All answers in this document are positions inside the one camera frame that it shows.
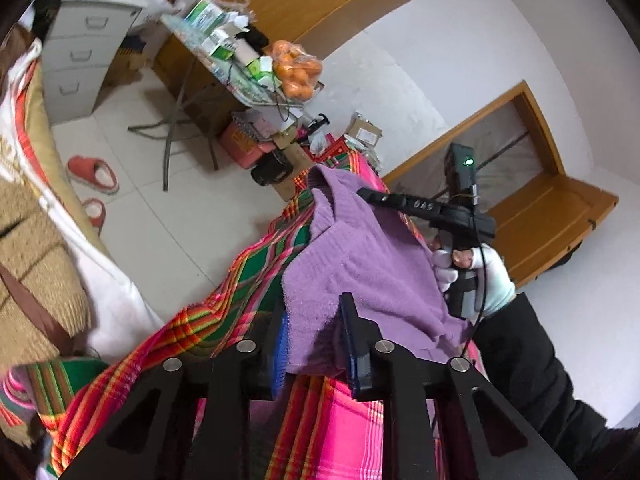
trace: red container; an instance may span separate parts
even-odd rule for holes
[[[324,162],[332,156],[347,153],[348,151],[349,147],[347,146],[347,142],[344,140],[344,136],[341,136],[337,140],[334,140],[334,142],[332,142],[331,145],[329,145],[329,147],[320,154],[320,156],[312,156],[312,160],[315,162]]]
[[[270,141],[256,142],[244,131],[245,128],[245,124],[238,123],[234,119],[226,127],[218,142],[241,168],[248,170],[261,156],[272,152],[276,145]]]

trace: white glove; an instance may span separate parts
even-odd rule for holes
[[[511,281],[500,254],[487,244],[482,244],[482,250],[486,261],[486,280],[488,283],[486,303],[484,304],[482,316],[489,317],[511,303],[516,296],[516,286]],[[451,283],[458,278],[458,271],[451,267],[452,255],[443,249],[439,249],[434,251],[432,261],[438,288],[441,292],[445,292],[449,289]],[[478,290],[476,290],[474,310],[479,313],[484,293],[484,270],[480,248],[476,247],[468,251],[453,251],[453,262],[461,269],[478,270]],[[471,315],[472,313],[468,313],[465,317],[470,317]]]

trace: floor tile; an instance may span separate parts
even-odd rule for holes
[[[169,320],[202,300],[213,285],[133,191],[107,205],[102,241],[149,306]]]
[[[96,107],[100,108],[108,102],[123,102],[134,99],[164,99],[172,102],[174,98],[160,81],[160,78],[150,68],[142,68],[138,71],[140,80],[127,85],[115,87],[105,86],[100,90]]]
[[[103,103],[94,117],[103,130],[106,139],[122,163],[136,187],[162,180],[162,154],[164,140],[153,140],[127,131],[134,124],[155,123],[170,112],[170,104],[162,94],[149,98],[132,100],[110,100]],[[163,125],[145,130],[153,136],[164,137],[168,126]],[[197,164],[211,166],[207,141],[199,135],[193,124],[178,126],[170,157],[170,174],[188,170]]]
[[[162,224],[216,285],[233,259],[257,242],[286,205],[271,186],[258,186],[248,171],[219,153],[220,170],[196,167],[171,177],[169,191],[140,189]]]
[[[107,203],[135,189],[93,117],[56,124],[51,129],[63,164],[66,165],[69,158],[74,155],[96,156],[107,162],[118,178],[120,190],[114,195],[97,192],[89,186],[72,180],[71,185],[81,202],[95,197]]]

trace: white filing cabinet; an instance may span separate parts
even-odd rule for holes
[[[104,76],[144,0],[62,0],[42,50],[52,124],[91,115]]]

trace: slipper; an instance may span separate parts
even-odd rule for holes
[[[120,189],[116,174],[101,158],[72,156],[66,163],[66,172],[73,180],[107,195]]]
[[[97,198],[90,198],[82,202],[82,208],[89,217],[89,222],[98,230],[98,234],[102,231],[104,225],[104,219],[107,216],[107,208],[104,206],[104,202]]]

